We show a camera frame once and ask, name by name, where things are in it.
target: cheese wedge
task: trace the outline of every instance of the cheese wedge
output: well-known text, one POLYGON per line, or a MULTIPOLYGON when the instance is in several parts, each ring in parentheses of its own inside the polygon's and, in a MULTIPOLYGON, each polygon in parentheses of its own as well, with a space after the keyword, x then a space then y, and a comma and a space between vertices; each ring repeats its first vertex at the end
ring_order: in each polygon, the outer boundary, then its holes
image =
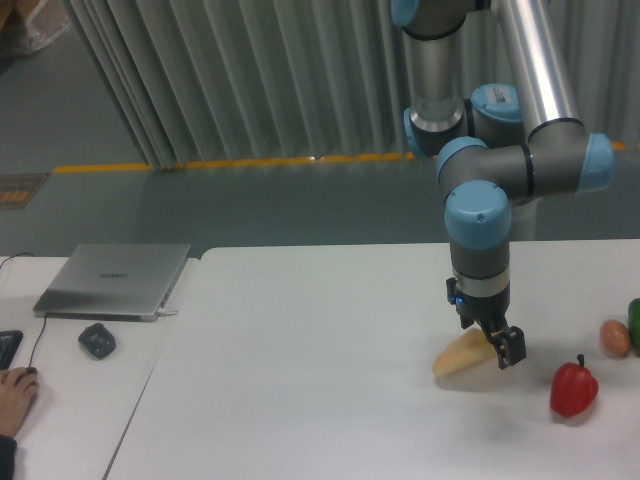
POLYGON ((469 328, 440 354, 431 367, 436 378, 441 378, 496 358, 496 351, 477 328, 469 328))

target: mouse cable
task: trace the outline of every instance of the mouse cable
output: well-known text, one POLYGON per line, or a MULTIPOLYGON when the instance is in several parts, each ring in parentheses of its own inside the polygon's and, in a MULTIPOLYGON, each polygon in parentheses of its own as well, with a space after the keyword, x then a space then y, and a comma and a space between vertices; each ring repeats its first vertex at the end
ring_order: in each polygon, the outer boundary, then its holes
POLYGON ((8 262, 9 260, 11 260, 12 258, 16 258, 16 257, 35 257, 35 255, 31 252, 22 252, 22 253, 16 253, 15 255, 11 255, 10 257, 5 258, 2 263, 0 263, 0 269, 4 266, 4 264, 6 262, 8 262))
POLYGON ((33 363, 33 354, 36 353, 36 347, 38 346, 38 342, 40 341, 40 337, 42 337, 42 334, 44 333, 44 329, 46 326, 47 326, 47 315, 45 314, 44 322, 42 322, 42 330, 40 330, 40 335, 38 335, 38 338, 36 339, 36 343, 33 344, 33 350, 31 350, 31 357, 29 358, 29 366, 31 366, 31 364, 33 363))

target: blue joint cap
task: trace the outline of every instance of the blue joint cap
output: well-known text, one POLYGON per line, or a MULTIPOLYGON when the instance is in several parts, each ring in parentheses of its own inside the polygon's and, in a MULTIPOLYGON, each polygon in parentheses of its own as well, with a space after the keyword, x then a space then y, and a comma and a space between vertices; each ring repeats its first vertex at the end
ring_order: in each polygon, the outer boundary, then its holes
POLYGON ((483 116, 504 123, 522 123, 518 93, 511 85, 489 83, 476 88, 471 103, 483 116))
POLYGON ((398 27, 406 27, 416 16, 420 0, 391 0, 391 20, 398 27))
POLYGON ((509 199, 492 182, 465 182, 449 194, 444 222, 451 238, 463 247, 473 250, 495 247, 507 238, 511 229, 509 199))
POLYGON ((409 144, 409 150, 411 150, 411 153, 413 153, 413 155, 417 159, 424 160, 425 158, 427 158, 427 156, 424 154, 424 152, 420 148, 420 145, 418 145, 418 142, 416 141, 416 136, 413 133, 413 129, 411 128, 411 117, 409 116, 409 110, 410 109, 407 108, 404 111, 404 134, 407 137, 407 143, 409 144))
POLYGON ((611 142, 604 133, 592 133, 589 135, 576 193, 606 188, 611 183, 615 171, 611 142))
POLYGON ((463 148, 467 148, 467 147, 483 147, 483 148, 486 148, 487 150, 489 149, 489 147, 487 147, 487 144, 484 143, 479 138, 474 138, 474 137, 454 138, 449 143, 447 143, 444 147, 442 147, 442 150, 440 150, 440 154, 438 155, 438 179, 440 179, 440 171, 444 167, 444 164, 447 163, 447 160, 449 160, 453 155, 458 153, 463 148))

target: sleeve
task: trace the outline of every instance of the sleeve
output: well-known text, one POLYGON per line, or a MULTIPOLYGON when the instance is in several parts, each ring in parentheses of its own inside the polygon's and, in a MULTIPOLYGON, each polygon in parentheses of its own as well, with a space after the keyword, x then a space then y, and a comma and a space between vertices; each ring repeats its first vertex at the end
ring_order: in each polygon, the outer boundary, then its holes
POLYGON ((0 480, 11 480, 18 444, 13 438, 0 435, 0 480))

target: silver laptop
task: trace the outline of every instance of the silver laptop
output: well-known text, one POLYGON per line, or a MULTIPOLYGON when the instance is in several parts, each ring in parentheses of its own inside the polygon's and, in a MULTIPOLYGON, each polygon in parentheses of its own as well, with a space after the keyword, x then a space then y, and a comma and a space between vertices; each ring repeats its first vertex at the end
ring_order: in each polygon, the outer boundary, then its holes
POLYGON ((33 310, 39 316, 153 321, 189 249, 186 244, 79 245, 33 310))

